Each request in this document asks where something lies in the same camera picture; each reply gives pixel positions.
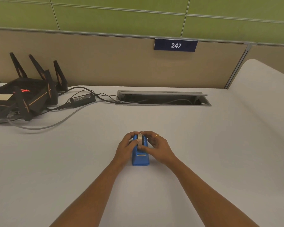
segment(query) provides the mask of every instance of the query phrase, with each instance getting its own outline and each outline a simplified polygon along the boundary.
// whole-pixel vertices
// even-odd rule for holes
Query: beige partition panel
[[[194,53],[155,51],[154,39],[0,30],[0,80],[17,77],[13,52],[29,77],[28,55],[54,75],[57,60],[69,86],[223,88],[246,45],[199,42]]]
[[[237,73],[241,69],[242,65],[250,59],[258,60],[278,70],[279,72],[284,73],[284,47],[283,46],[253,45],[248,51],[248,53],[246,54],[246,57],[241,63],[239,69],[237,70]]]

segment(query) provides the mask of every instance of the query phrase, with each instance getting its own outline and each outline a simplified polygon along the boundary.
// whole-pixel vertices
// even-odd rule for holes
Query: blue tape dispenser
[[[133,140],[136,140],[136,139],[139,142],[137,146],[148,146],[146,136],[142,134],[138,134],[133,137]],[[149,165],[148,153],[138,150],[137,146],[133,148],[132,165],[133,166],[148,166]]]

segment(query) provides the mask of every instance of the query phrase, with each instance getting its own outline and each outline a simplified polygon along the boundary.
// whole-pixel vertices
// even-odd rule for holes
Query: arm
[[[50,225],[50,227],[97,227],[115,179],[131,157],[138,140],[129,140],[139,132],[128,133],[119,144],[111,163],[93,183]]]
[[[152,131],[141,131],[141,134],[148,138],[154,149],[146,146],[138,148],[154,156],[177,176],[205,227],[258,227],[246,214],[181,162],[170,149],[166,139],[156,136]]]

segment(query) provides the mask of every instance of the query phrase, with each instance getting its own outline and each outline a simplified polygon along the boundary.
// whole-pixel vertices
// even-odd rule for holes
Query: black router
[[[43,70],[30,54],[29,58],[37,69],[41,80],[28,78],[19,61],[10,53],[19,78],[0,86],[0,119],[6,119],[10,112],[18,114],[17,118],[30,121],[49,105],[57,105],[58,92],[67,91],[67,80],[57,61],[54,67],[57,81],[53,81],[49,70]]]

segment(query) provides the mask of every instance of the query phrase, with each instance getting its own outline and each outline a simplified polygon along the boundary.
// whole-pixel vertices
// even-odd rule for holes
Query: hand
[[[148,142],[154,147],[149,148],[147,146],[139,146],[138,149],[142,150],[155,157],[160,163],[169,165],[177,160],[177,157],[169,147],[167,140],[153,131],[141,131],[142,135],[145,135]]]
[[[115,157],[113,159],[113,163],[118,164],[121,168],[124,168],[126,163],[131,158],[131,153],[133,148],[138,145],[138,140],[133,140],[129,142],[130,139],[133,138],[134,135],[139,134],[138,131],[129,132],[124,136],[122,141],[119,143],[118,148],[116,150]]]

